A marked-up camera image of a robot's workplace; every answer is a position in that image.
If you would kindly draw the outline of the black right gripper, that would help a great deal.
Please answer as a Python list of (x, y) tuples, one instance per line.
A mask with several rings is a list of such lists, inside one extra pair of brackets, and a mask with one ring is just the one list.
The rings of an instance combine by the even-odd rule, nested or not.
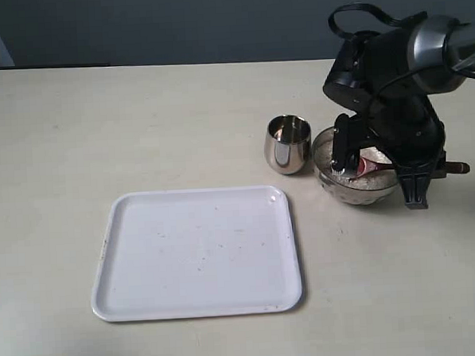
[(323, 86), (353, 111), (333, 125), (330, 166), (357, 176), (360, 150), (375, 147), (393, 163), (409, 209), (428, 209), (426, 194), (444, 147), (444, 127), (406, 61), (407, 32), (358, 31), (348, 37)]

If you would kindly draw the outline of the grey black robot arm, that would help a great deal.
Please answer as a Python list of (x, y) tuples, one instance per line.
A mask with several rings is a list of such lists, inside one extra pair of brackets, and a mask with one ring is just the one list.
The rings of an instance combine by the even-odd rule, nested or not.
[(475, 24), (432, 16), (413, 26), (346, 36), (325, 80), (324, 94), (353, 111), (333, 125), (334, 174), (355, 177), (360, 152), (375, 147), (392, 162), (404, 203), (425, 209), (430, 182), (465, 174), (447, 162), (446, 130), (429, 96), (475, 79)]

